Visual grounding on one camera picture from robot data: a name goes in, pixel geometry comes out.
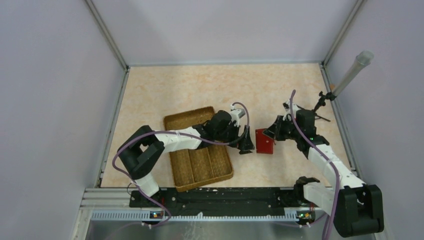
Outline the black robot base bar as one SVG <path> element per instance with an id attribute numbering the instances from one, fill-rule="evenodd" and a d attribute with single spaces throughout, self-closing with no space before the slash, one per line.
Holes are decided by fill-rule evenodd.
<path id="1" fill-rule="evenodd" d="M 290 210 L 299 217 L 318 209 L 297 199 L 291 187 L 202 187 L 184 192 L 169 187 L 160 189 L 151 200 L 137 190 L 131 192 L 129 207 L 159 206 L 167 208 L 175 218 L 200 213 L 205 217 L 282 217 Z"/>

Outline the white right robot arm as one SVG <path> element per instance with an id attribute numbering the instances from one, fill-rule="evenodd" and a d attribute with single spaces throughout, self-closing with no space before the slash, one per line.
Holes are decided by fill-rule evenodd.
<path id="1" fill-rule="evenodd" d="M 334 227 L 344 238 L 380 233 L 384 230 L 383 194 L 375 184 L 358 178 L 337 157 L 327 139 L 317 134 L 315 113 L 288 110 L 263 131 L 274 141 L 293 140 L 297 149 L 330 183 L 331 189 L 313 177 L 299 177 L 293 200 L 299 206 L 313 203 L 327 215 L 326 231 Z"/>

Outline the red leather card holder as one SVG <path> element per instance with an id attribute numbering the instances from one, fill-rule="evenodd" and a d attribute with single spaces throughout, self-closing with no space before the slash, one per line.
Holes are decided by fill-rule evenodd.
<path id="1" fill-rule="evenodd" d="M 264 135 L 265 128 L 255 130 L 256 153 L 273 155 L 274 154 L 274 140 Z"/>

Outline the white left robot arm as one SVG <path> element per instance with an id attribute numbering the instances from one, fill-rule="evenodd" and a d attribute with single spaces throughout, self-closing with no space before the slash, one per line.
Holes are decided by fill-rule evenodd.
<path id="1" fill-rule="evenodd" d="M 242 108 L 227 112 L 220 110 L 211 119 L 185 129 L 155 131 L 141 126 L 117 150 L 132 182 L 142 191 L 141 200 L 149 207 L 160 202 L 159 185 L 151 171 L 163 153 L 180 150 L 200 150 L 210 145 L 229 146 L 239 154 L 249 154 L 255 146 L 250 138 L 250 127 L 240 133 L 240 120 L 246 115 Z"/>

